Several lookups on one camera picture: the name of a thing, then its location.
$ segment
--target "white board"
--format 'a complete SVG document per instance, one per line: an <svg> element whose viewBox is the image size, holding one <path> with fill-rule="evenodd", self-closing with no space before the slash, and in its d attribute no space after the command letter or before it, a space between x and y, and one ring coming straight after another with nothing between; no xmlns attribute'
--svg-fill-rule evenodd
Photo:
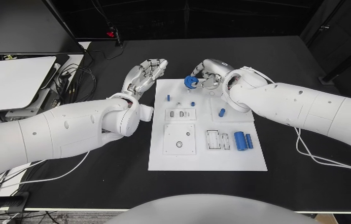
<svg viewBox="0 0 351 224"><path fill-rule="evenodd" d="M183 79L156 81L149 171L267 171L253 113L235 111L220 97L221 89L198 88L188 92ZM188 117L181 117L181 112L189 113ZM222 142L221 149L208 149L208 130L218 130L220 140L227 134L228 150ZM251 135L254 148L247 151L237 150L237 131Z"/></svg>
<svg viewBox="0 0 351 224"><path fill-rule="evenodd" d="M0 110L26 108L56 57L0 61Z"/></svg>

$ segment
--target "black tabletop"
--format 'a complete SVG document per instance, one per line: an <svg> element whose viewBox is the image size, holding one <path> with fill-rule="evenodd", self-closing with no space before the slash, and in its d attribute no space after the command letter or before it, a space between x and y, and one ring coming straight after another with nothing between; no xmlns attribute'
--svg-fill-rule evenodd
<svg viewBox="0 0 351 224"><path fill-rule="evenodd" d="M103 50L107 57L120 52L114 42L92 42L88 49ZM90 53L95 58L94 99L104 99L121 90L130 69L149 58L169 61L160 79L185 78L204 59L215 58L234 68L253 67L276 82L338 94L334 86L318 82L324 71L298 36L129 41L116 59L104 60L100 52ZM91 86L87 77L79 96L90 92ZM140 103L153 106L155 86ZM136 133L92 150L68 176L23 187L30 192L26 208L130 209L173 195L222 194L293 211L351 211L351 170L315 163L296 151L293 128L257 115L254 119L267 172L147 171L152 122L140 122ZM351 146L305 130L302 137L315 155L351 165ZM49 160L30 180L61 176L82 157Z"/></svg>

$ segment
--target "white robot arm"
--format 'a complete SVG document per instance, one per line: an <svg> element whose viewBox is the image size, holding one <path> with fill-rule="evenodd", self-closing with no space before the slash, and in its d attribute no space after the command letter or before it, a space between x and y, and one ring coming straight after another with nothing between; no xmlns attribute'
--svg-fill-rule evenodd
<svg viewBox="0 0 351 224"><path fill-rule="evenodd" d="M195 77L199 71L207 79L202 83ZM351 145L351 99L295 85L267 84L264 77L251 68L234 69L220 60L205 59L185 85L215 89L222 83L221 99L235 110L253 110L267 119Z"/></svg>
<svg viewBox="0 0 351 224"><path fill-rule="evenodd" d="M130 136L153 108L139 104L143 92L163 75L168 61L149 59L107 100L62 105L42 114L0 124L0 172L29 162L72 157Z"/></svg>

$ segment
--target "monitor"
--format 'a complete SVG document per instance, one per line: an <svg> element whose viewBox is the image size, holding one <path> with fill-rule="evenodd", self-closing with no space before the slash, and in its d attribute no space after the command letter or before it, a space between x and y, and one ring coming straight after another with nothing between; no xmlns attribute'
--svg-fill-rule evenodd
<svg viewBox="0 0 351 224"><path fill-rule="evenodd" d="M0 54L82 54L48 0L0 0Z"/></svg>

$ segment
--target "blue battery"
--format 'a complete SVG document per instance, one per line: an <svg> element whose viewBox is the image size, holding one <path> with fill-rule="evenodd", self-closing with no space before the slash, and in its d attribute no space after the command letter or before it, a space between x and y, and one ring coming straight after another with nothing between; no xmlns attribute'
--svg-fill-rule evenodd
<svg viewBox="0 0 351 224"><path fill-rule="evenodd" d="M250 134L247 134L247 146L248 146L248 149L254 148Z"/></svg>
<svg viewBox="0 0 351 224"><path fill-rule="evenodd" d="M243 131L238 131L234 133L234 138L235 138L235 142L237 142L238 151L246 151L247 150L247 141L246 141L246 136L244 136Z"/></svg>
<svg viewBox="0 0 351 224"><path fill-rule="evenodd" d="M225 109L222 108L221 111L220 111L218 116L222 117L224 116L224 113L225 113Z"/></svg>

